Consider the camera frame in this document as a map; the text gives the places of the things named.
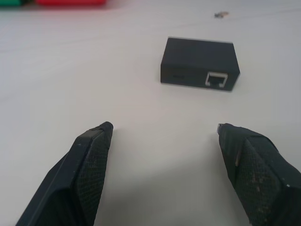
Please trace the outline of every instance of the white table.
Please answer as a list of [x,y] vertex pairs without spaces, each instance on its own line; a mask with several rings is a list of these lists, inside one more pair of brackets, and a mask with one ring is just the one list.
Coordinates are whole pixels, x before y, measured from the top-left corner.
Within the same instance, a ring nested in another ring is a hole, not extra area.
[[[15,225],[74,139],[104,121],[114,132],[95,225],[248,225],[217,124],[268,136],[301,170],[300,21],[298,0],[0,9],[0,225]],[[233,42],[233,92],[160,84],[168,36]]]

